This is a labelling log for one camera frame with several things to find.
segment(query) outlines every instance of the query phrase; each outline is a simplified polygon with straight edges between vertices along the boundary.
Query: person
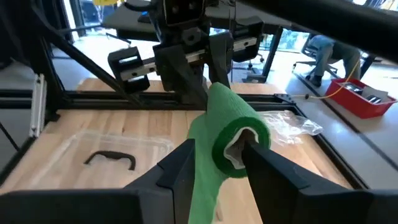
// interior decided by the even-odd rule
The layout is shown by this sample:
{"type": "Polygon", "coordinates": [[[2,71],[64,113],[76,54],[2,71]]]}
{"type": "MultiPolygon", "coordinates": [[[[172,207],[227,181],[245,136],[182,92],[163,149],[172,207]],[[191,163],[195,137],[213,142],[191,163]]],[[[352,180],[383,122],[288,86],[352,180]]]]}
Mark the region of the person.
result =
{"type": "Polygon", "coordinates": [[[361,53],[357,48],[338,42],[324,35],[312,37],[308,44],[318,49],[315,59],[315,69],[313,71],[313,76],[310,78],[310,82],[313,85],[316,87],[322,85],[322,76],[332,54],[338,55],[339,58],[343,59],[346,78],[354,70],[351,78],[360,79],[361,65],[357,63],[357,61],[361,58],[361,53]]]}

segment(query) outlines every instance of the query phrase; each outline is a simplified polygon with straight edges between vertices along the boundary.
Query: red bin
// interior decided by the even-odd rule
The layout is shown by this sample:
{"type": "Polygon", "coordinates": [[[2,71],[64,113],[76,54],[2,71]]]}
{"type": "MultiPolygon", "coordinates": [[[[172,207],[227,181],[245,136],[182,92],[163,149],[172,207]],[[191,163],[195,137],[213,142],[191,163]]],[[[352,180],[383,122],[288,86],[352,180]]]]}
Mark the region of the red bin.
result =
{"type": "MultiPolygon", "coordinates": [[[[341,83],[344,83],[345,81],[345,78],[333,79],[328,88],[328,91],[326,92],[326,96],[333,94],[335,91],[337,91],[341,87],[341,83]]],[[[360,88],[364,88],[367,86],[361,81],[355,79],[350,79],[347,82],[350,82],[360,88]]],[[[354,93],[353,91],[342,88],[338,93],[331,96],[330,98],[347,110],[351,111],[356,116],[362,119],[366,119],[382,116],[393,103],[397,102],[397,100],[393,97],[388,97],[390,98],[390,101],[388,102],[370,103],[367,99],[354,93]]]]}

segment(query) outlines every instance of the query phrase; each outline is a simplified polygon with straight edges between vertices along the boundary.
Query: black metal frame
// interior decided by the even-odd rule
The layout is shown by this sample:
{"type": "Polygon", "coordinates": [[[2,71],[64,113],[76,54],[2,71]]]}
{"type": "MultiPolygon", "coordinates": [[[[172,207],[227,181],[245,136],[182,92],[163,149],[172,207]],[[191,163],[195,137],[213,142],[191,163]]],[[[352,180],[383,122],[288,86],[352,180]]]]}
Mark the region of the black metal frame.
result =
{"type": "Polygon", "coordinates": [[[278,49],[280,38],[282,37],[283,30],[283,27],[278,26],[276,30],[273,30],[273,32],[271,32],[271,34],[273,34],[271,46],[269,47],[269,53],[267,56],[267,60],[262,68],[262,73],[249,74],[244,81],[245,83],[265,83],[267,81],[268,74],[271,70],[272,62],[274,61],[274,57],[278,49]]]}
{"type": "MultiPolygon", "coordinates": [[[[54,117],[57,110],[203,110],[197,105],[181,103],[180,97],[175,93],[140,93],[135,96],[127,95],[123,89],[118,85],[117,81],[102,68],[90,60],[87,56],[81,53],[78,49],[72,46],[69,42],[58,35],[57,31],[50,27],[46,20],[41,16],[39,8],[35,5],[31,5],[30,0],[21,0],[22,3],[17,9],[13,9],[16,14],[20,15],[21,21],[19,21],[21,29],[25,35],[21,37],[21,42],[24,46],[27,55],[31,60],[31,66],[36,74],[43,74],[47,81],[47,117],[46,120],[50,120],[54,117]],[[62,82],[59,79],[49,53],[49,47],[47,42],[50,42],[60,50],[64,51],[72,59],[76,60],[80,65],[84,66],[91,73],[96,75],[101,81],[110,86],[112,91],[65,91],[62,82]]],[[[261,1],[253,2],[246,0],[249,4],[259,5],[261,1]]],[[[264,11],[275,10],[278,8],[275,6],[272,9],[264,9],[264,5],[258,7],[264,11]]],[[[301,17],[298,19],[303,22],[303,25],[309,28],[319,28],[309,21],[304,21],[301,17]]],[[[389,24],[380,24],[383,19],[378,19],[372,23],[374,26],[390,28],[389,24]]],[[[282,28],[278,28],[277,33],[282,33],[282,28]]],[[[275,35],[272,49],[277,48],[277,42],[280,39],[279,35],[275,35]]],[[[337,39],[346,40],[348,35],[334,35],[339,37],[337,39]]],[[[375,46],[369,47],[369,50],[376,49],[375,46]]],[[[394,59],[392,55],[391,46],[388,51],[380,55],[387,55],[389,58],[394,59]]],[[[269,56],[267,62],[267,68],[271,67],[273,55],[269,56]]],[[[270,110],[290,110],[293,113],[305,116],[297,105],[289,99],[286,95],[240,95],[245,101],[249,103],[256,111],[270,111],[270,110]]],[[[12,98],[0,100],[0,108],[17,108],[17,109],[29,109],[31,104],[31,92],[28,90],[2,90],[0,91],[0,97],[12,98]]],[[[327,139],[319,134],[313,137],[314,140],[319,144],[322,150],[337,166],[339,171],[344,175],[347,181],[356,189],[366,189],[368,186],[355,173],[353,168],[342,158],[338,151],[327,141],[327,139]]],[[[0,184],[2,184],[8,175],[12,172],[13,168],[22,159],[23,155],[29,150],[29,147],[34,142],[34,138],[28,138],[25,144],[17,152],[17,154],[11,159],[6,168],[0,173],[0,184]]]]}
{"type": "MultiPolygon", "coordinates": [[[[242,161],[264,223],[392,223],[397,219],[397,190],[346,189],[254,141],[246,141],[243,148],[242,161]]],[[[0,220],[187,223],[197,181],[195,150],[195,140],[187,139],[122,189],[17,190],[3,194],[0,220]]],[[[134,156],[114,151],[94,152],[84,164],[97,154],[127,158],[129,170],[135,169],[134,156]]]]}

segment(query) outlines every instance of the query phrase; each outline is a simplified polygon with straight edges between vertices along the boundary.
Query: desk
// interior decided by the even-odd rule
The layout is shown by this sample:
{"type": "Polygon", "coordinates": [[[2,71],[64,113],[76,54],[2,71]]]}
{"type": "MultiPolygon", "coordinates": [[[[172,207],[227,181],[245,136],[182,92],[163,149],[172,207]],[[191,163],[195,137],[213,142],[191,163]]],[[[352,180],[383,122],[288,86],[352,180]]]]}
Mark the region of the desk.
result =
{"type": "MultiPolygon", "coordinates": [[[[162,91],[161,82],[151,82],[149,91],[162,91]]],[[[270,84],[236,83],[231,85],[231,88],[238,93],[283,93],[270,84]]],[[[80,90],[111,91],[110,87],[93,78],[85,80],[80,85],[80,90]]],[[[28,183],[38,170],[46,165],[49,155],[64,140],[82,129],[123,136],[162,136],[169,138],[174,146],[178,146],[187,137],[192,120],[202,114],[202,111],[64,110],[59,113],[61,118],[56,123],[49,123],[46,126],[38,140],[5,181],[0,189],[2,193],[29,188],[28,183]]],[[[310,136],[303,135],[300,138],[303,144],[286,147],[273,144],[271,148],[318,175],[350,187],[310,136]]],[[[124,187],[131,181],[133,179],[125,180],[119,187],[124,187]]],[[[228,179],[221,187],[219,202],[218,211],[222,213],[222,223],[262,223],[247,178],[228,179]]]]}

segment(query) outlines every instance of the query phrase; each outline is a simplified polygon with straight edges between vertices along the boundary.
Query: green cloth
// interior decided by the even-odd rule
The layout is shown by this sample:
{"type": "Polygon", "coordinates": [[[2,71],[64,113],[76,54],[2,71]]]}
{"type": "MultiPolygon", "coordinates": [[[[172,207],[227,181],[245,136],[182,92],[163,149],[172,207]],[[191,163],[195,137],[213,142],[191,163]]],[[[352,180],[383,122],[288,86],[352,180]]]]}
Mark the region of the green cloth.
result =
{"type": "Polygon", "coordinates": [[[224,157],[223,151],[236,133],[250,127],[259,144],[269,147],[269,131],[259,115],[237,94],[220,83],[208,91],[207,111],[193,120],[188,138],[195,139],[195,184],[189,224],[212,223],[219,189],[228,177],[246,176],[224,157]]]}

